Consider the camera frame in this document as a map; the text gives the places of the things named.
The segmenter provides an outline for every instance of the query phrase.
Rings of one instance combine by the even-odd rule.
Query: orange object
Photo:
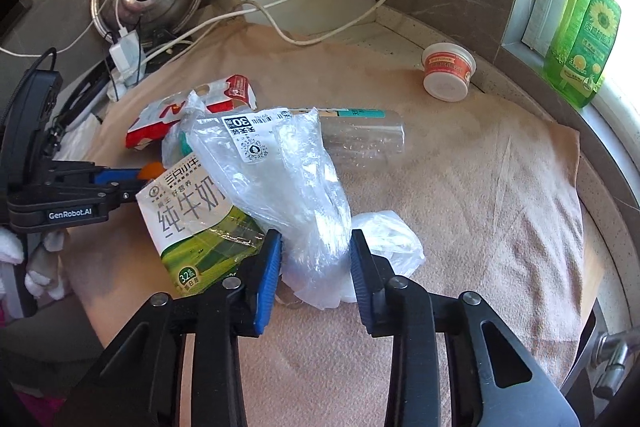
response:
[[[139,180],[155,180],[159,178],[166,169],[160,162],[151,162],[146,164],[136,176]]]

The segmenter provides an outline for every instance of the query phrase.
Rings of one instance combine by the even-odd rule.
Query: barcode sticker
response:
[[[222,123],[231,135],[245,163],[256,163],[269,156],[275,147],[273,126],[291,118],[289,109],[277,107],[256,113],[226,116]]]

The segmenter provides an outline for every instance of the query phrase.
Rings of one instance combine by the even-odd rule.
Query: beige towel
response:
[[[478,291],[552,380],[562,382],[580,333],[583,243],[574,130],[476,90],[463,102],[440,102],[425,92],[420,71],[398,69],[362,48],[300,49],[270,28],[238,24],[215,31],[185,60],[127,93],[108,114],[90,159],[127,166],[157,155],[157,149],[124,150],[127,127],[140,110],[233,73],[251,80],[259,108],[373,107],[402,115],[410,149],[401,168],[343,177],[353,214],[396,211],[427,257],[414,279],[447,296]],[[72,230],[72,242],[65,266],[104,343],[143,299],[171,289],[132,205],[108,223]],[[324,312],[276,306],[266,333],[241,339],[240,351],[252,427],[382,424],[391,340],[368,337],[356,305]]]

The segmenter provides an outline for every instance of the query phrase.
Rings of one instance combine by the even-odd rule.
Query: clear plastic bottle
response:
[[[318,114],[324,148],[340,170],[388,168],[404,153],[404,122],[395,111],[318,108]]]

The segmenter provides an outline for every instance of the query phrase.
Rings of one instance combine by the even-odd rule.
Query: white cable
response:
[[[196,47],[196,45],[207,35],[209,35],[218,25],[218,23],[213,23],[211,26],[209,26],[207,28],[207,31],[205,31],[201,36],[199,36],[197,39],[195,39],[194,42],[191,43],[191,46],[189,46],[188,48],[186,48],[185,50],[182,50],[180,53],[178,53],[177,55],[175,55],[175,57],[171,57],[168,61],[166,61],[162,67],[164,68],[166,65],[171,64],[172,62],[175,62],[176,60],[178,60],[178,58],[182,57],[183,55],[186,55],[187,53],[189,53],[192,49],[194,49],[194,47]]]
[[[104,0],[104,2],[102,3],[102,6],[100,6],[100,8],[98,10],[98,13],[100,13],[102,11],[102,9],[106,6],[108,1],[109,0]],[[86,35],[86,33],[89,31],[89,29],[91,28],[91,26],[94,25],[94,21],[95,21],[95,19],[92,18],[91,22],[89,23],[89,25],[84,29],[84,31],[82,33],[80,33],[78,35],[78,38],[75,41],[73,41],[71,44],[69,44],[66,48],[64,48],[63,50],[60,50],[58,52],[58,54],[64,53],[66,51],[69,51],[71,48],[73,48],[76,45],[76,42],[78,42],[82,37],[84,37]],[[40,55],[29,55],[29,54],[14,53],[14,52],[6,50],[6,49],[4,49],[2,47],[0,47],[0,52],[6,53],[7,55],[11,55],[12,57],[26,57],[26,58],[38,58],[38,57],[40,57]]]
[[[265,5],[265,8],[272,8],[274,6],[277,6],[279,4],[282,4],[284,2],[288,2],[291,0],[277,0],[274,2],[271,2],[267,5]],[[162,46],[160,49],[158,49],[158,51],[150,54],[145,60],[142,61],[143,64],[146,64],[148,61],[152,60],[153,58],[156,58],[158,55],[164,53],[165,51],[167,51],[169,48],[171,48],[172,46],[174,46],[175,44],[177,44],[178,42],[180,42],[181,40],[183,40],[186,37],[189,37],[191,35],[193,35],[194,33],[200,31],[201,29],[203,29],[204,27],[217,22],[217,21],[223,21],[226,19],[231,19],[233,17],[238,17],[241,15],[247,15],[249,13],[255,13],[257,12],[258,9],[257,8],[248,8],[245,10],[239,10],[239,11],[235,11],[235,12],[231,12],[231,13],[225,13],[223,15],[218,15],[217,17],[213,17],[209,20],[204,21],[203,23],[197,25],[195,28],[192,28],[191,30],[187,31],[186,33],[184,33],[183,35],[181,35],[180,37],[178,37],[177,39],[168,42],[167,44],[165,44],[164,46]]]
[[[339,28],[336,28],[335,30],[331,30],[330,32],[325,33],[324,35],[322,35],[320,37],[316,37],[315,39],[309,39],[307,41],[297,41],[295,39],[291,39],[291,38],[287,37],[282,32],[282,30],[278,27],[278,25],[276,24],[276,21],[273,19],[271,14],[265,9],[266,7],[262,6],[260,3],[256,2],[256,1],[251,1],[251,0],[243,1],[243,3],[244,4],[251,4],[252,6],[255,6],[258,10],[260,10],[265,15],[265,17],[267,17],[267,20],[270,22],[271,26],[273,26],[273,28],[277,31],[277,33],[280,36],[280,38],[282,38],[284,41],[287,41],[290,44],[295,44],[296,46],[311,46],[313,44],[318,44],[318,42],[322,42],[325,39],[328,39],[329,37],[333,37],[334,35],[337,35],[341,31],[344,31],[345,29],[350,28],[351,26],[359,23],[361,20],[363,20],[364,18],[368,17],[375,10],[377,10],[380,6],[382,6],[385,3],[385,1],[386,0],[379,0],[371,8],[369,8],[366,12],[364,12],[360,17],[357,17],[353,21],[347,22],[343,26],[340,26]]]
[[[120,5],[120,0],[116,0],[116,10],[115,10],[116,11],[116,22],[118,23],[118,28],[120,28],[120,30],[124,30],[126,32],[127,29],[120,22],[120,14],[118,13],[118,6],[119,5]]]

